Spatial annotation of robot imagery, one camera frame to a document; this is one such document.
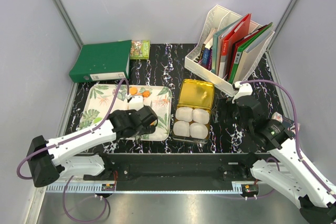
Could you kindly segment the gold cookie tin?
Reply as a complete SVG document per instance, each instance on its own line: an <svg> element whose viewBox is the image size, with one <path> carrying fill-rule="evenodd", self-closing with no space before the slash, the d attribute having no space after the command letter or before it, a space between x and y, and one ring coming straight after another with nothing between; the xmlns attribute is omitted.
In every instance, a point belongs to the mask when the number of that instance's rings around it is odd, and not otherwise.
<svg viewBox="0 0 336 224"><path fill-rule="evenodd" d="M172 138L174 140L197 143L197 144L207 143L209 139L209 126L211 122L211 108L214 100L214 91L215 91L214 85L210 82L192 80L192 79L183 80L176 109L180 107L190 107L193 109L204 109L208 111L210 115L209 123L206 124L208 128L208 135L206 139L193 138L191 136L182 137L182 136L176 136L172 130Z"/></svg>

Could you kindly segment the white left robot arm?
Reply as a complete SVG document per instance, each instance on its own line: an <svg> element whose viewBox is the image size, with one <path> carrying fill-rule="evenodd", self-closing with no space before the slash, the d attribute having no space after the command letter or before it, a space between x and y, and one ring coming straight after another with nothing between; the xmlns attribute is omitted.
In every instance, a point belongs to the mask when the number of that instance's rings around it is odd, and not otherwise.
<svg viewBox="0 0 336 224"><path fill-rule="evenodd" d="M95 163L95 168L90 168L88 161L74 163L70 159L102 143L151 134L157 122L157 114L145 105L139 110L115 110L98 124L63 137L46 140L40 135L33 138L27 152L27 163L34 186L48 186L68 170L77 175L109 179L113 167L102 158Z"/></svg>

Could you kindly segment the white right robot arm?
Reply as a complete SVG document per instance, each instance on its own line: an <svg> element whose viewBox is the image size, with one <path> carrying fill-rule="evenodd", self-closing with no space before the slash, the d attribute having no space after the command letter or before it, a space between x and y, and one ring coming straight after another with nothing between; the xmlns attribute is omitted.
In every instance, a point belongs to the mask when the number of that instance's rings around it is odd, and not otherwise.
<svg viewBox="0 0 336 224"><path fill-rule="evenodd" d="M281 122L266 117L259 101L252 95L219 99L215 118L242 126L254 143L291 174L287 176L256 154L248 153L237 167L242 179L254 178L268 184L295 204L308 223L335 223L335 185L299 152L295 137Z"/></svg>

